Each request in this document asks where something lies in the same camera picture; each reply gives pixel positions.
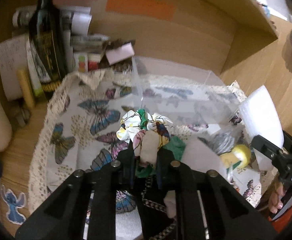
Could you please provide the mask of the person's hand on gripper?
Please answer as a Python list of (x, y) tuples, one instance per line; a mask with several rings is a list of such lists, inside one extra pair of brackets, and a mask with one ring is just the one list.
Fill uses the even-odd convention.
[(277, 181), (275, 183), (275, 189), (271, 193), (268, 202), (268, 208), (272, 214), (276, 214), (278, 210), (282, 209), (283, 203), (281, 201), (281, 198), (284, 197), (285, 194), (286, 189), (284, 188), (284, 185), (280, 181)]

